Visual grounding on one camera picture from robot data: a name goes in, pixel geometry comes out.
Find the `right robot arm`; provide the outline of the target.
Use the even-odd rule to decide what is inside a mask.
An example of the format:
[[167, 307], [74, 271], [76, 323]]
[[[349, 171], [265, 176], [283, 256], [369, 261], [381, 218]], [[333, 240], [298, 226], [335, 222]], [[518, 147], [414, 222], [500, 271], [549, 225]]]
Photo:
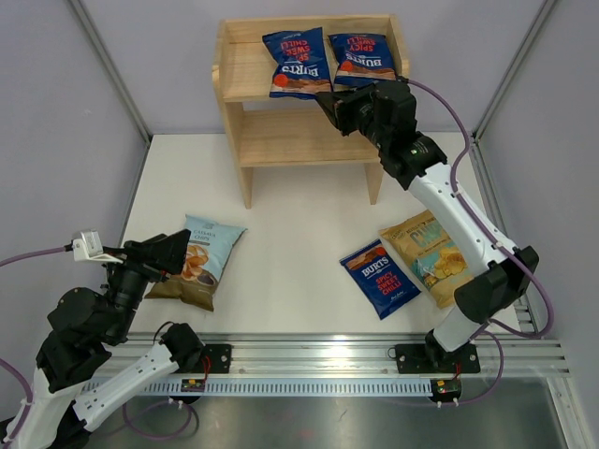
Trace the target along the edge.
[[416, 129], [416, 98], [406, 79], [384, 80], [316, 102], [332, 125], [359, 132], [378, 151], [385, 172], [418, 199], [458, 246], [473, 279], [456, 291], [456, 305], [424, 343], [427, 364], [453, 365], [478, 330], [526, 292], [539, 256], [505, 236], [471, 201], [441, 148]]

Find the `light blue cassava chips bag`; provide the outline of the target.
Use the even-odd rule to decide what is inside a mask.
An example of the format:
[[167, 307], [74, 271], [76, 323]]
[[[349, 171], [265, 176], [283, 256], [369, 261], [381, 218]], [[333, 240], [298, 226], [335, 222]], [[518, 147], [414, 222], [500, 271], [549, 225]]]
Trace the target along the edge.
[[246, 228], [192, 215], [186, 216], [185, 228], [190, 238], [182, 272], [155, 283], [145, 297], [179, 299], [204, 311], [214, 311], [214, 296], [226, 264]]

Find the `blue Burts chips bag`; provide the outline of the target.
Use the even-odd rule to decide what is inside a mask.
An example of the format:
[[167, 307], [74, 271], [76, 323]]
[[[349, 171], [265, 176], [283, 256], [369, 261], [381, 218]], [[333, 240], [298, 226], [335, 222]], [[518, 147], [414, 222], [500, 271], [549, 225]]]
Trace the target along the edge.
[[420, 289], [400, 269], [380, 239], [340, 260], [380, 320], [416, 298]]
[[262, 37], [262, 42], [277, 64], [270, 98], [312, 100], [320, 93], [332, 91], [321, 27], [270, 33]]
[[329, 42], [337, 61], [335, 86], [363, 87], [395, 80], [397, 73], [386, 37], [378, 34], [333, 34]]

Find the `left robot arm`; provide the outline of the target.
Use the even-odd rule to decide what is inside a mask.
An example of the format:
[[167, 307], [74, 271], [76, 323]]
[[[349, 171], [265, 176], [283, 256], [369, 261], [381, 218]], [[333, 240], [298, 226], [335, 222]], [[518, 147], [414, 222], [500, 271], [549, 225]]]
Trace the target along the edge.
[[203, 342], [187, 323], [173, 324], [139, 360], [90, 392], [84, 386], [109, 361], [109, 348], [127, 341], [146, 287], [182, 272], [190, 231], [158, 234], [121, 248], [102, 245], [94, 229], [76, 233], [64, 251], [107, 271], [102, 292], [67, 291], [49, 314], [51, 332], [36, 357], [17, 414], [1, 424], [6, 448], [82, 448], [119, 407], [149, 384], [201, 363]]

